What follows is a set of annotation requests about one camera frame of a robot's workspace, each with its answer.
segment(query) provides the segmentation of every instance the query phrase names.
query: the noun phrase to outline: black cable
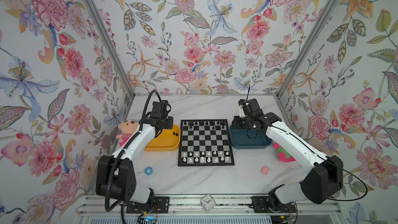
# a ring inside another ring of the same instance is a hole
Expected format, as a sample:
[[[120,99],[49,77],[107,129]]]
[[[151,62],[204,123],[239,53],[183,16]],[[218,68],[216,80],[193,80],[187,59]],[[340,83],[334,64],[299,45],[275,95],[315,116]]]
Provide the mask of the black cable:
[[[285,130],[283,130],[283,129],[279,128],[279,127],[274,127],[274,128],[279,129],[279,130],[281,130],[281,131],[283,131],[283,132],[286,132]],[[334,201],[340,201],[340,202],[350,202],[350,201],[356,201],[356,200],[362,199],[363,197],[365,197],[365,196],[367,195],[367,193],[368,193],[368,187],[366,186],[366,184],[365,184],[359,177],[355,176],[353,173],[351,173],[351,172],[349,172],[349,171],[347,171],[347,170],[345,170],[345,169],[343,169],[343,168],[340,168],[340,167],[337,166],[336,164],[327,161],[327,160],[324,159],[323,157],[319,156],[316,152],[314,152],[310,147],[306,146],[298,137],[296,137],[295,135],[291,134],[291,132],[289,132],[289,134],[290,134],[291,136],[295,137],[298,141],[300,141],[300,142],[301,142],[305,147],[307,147],[312,153],[316,154],[317,157],[319,157],[320,159],[322,159],[322,160],[324,160],[324,161],[330,163],[331,165],[333,165],[333,166],[335,166],[335,167],[337,167],[337,168],[339,168],[339,169],[341,169],[341,170],[344,170],[345,172],[349,173],[350,175],[352,175],[353,177],[355,177],[356,179],[358,179],[358,180],[363,184],[363,186],[365,186],[366,192],[365,192],[365,194],[364,194],[363,196],[361,196],[361,197],[358,197],[358,198],[355,198],[355,199],[351,199],[351,200],[338,200],[338,199],[332,199],[332,198],[328,198],[328,200],[334,200]]]

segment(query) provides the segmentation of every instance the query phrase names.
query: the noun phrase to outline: robotic arm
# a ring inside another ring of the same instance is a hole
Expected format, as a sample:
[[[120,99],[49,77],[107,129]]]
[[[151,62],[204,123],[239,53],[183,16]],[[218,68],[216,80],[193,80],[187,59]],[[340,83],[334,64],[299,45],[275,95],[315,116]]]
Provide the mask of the robotic arm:
[[[232,124],[236,130],[257,130],[289,152],[307,173],[303,181],[280,185],[269,192],[269,207],[276,209],[294,201],[310,200],[321,204],[343,186],[343,162],[328,157],[306,143],[274,113],[264,114],[256,99],[240,100],[240,116]]]

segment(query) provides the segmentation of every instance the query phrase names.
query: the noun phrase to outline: blue tray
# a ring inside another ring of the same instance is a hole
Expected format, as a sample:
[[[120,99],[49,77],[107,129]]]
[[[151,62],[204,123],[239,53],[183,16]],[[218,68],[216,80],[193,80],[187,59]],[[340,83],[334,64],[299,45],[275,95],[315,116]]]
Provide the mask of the blue tray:
[[[264,149],[272,144],[272,139],[256,130],[235,130],[232,125],[229,130],[235,149]]]

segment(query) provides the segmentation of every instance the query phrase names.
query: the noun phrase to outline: pink small toy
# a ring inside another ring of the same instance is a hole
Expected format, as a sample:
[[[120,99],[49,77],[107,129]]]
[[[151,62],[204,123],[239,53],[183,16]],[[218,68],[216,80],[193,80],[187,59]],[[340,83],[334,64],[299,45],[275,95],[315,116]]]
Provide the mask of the pink small toy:
[[[273,147],[277,150],[278,152],[278,159],[279,161],[282,162],[292,162],[292,161],[296,161],[296,159],[294,159],[283,147],[281,147],[279,144],[277,143],[273,143]]]

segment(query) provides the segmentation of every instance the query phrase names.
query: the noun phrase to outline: yellow tray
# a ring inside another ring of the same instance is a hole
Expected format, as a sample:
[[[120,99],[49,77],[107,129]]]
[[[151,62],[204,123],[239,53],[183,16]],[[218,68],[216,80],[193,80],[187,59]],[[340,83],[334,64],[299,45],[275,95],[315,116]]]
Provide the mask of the yellow tray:
[[[180,128],[173,125],[172,130],[163,129],[163,132],[157,137],[152,139],[144,148],[146,152],[168,152],[175,151],[180,145]]]

